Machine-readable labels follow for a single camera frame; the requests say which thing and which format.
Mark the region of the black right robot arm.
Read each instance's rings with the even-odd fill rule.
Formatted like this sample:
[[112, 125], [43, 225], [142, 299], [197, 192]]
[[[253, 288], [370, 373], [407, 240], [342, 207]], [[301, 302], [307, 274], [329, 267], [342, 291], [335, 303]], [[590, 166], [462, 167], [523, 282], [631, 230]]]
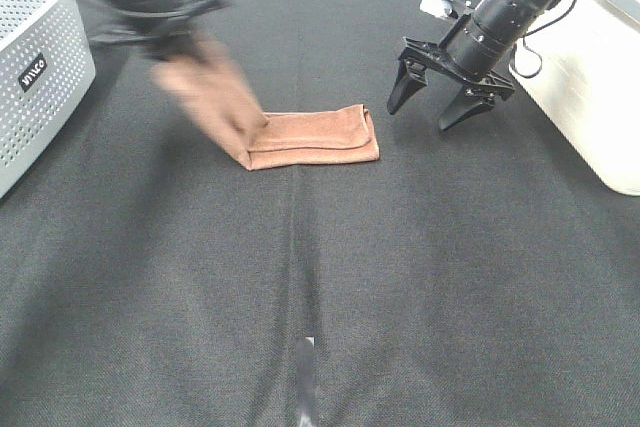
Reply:
[[496, 100], [508, 99], [513, 84], [494, 70], [531, 25], [561, 0], [481, 0], [473, 6], [461, 0], [421, 0], [422, 11], [451, 22], [437, 43], [404, 38], [395, 84], [387, 110], [395, 114], [416, 92], [426, 87], [429, 71], [439, 72], [461, 88], [439, 118], [441, 130], [491, 110]]

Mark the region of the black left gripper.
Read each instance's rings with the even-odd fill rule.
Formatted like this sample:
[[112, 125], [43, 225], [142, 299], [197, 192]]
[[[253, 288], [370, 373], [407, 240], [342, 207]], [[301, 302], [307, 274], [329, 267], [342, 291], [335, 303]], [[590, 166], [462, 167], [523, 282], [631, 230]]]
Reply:
[[160, 11], [142, 11], [115, 7], [119, 23], [105, 27], [89, 37], [91, 45], [161, 46], [175, 37], [187, 35], [189, 24], [197, 17], [233, 5], [235, 0], [170, 0]]

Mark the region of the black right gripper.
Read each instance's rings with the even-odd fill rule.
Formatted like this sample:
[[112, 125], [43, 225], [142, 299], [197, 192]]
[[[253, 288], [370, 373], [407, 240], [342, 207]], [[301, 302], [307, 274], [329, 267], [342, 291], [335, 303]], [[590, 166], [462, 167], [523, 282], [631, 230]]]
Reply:
[[493, 70], [481, 75], [464, 71], [436, 43], [403, 37], [402, 44], [396, 80], [387, 100], [387, 111], [391, 115], [395, 115], [408, 99], [428, 85], [429, 71], [445, 75], [466, 87], [441, 113], [438, 120], [441, 131], [492, 110], [496, 95], [507, 100], [515, 91], [509, 79]]

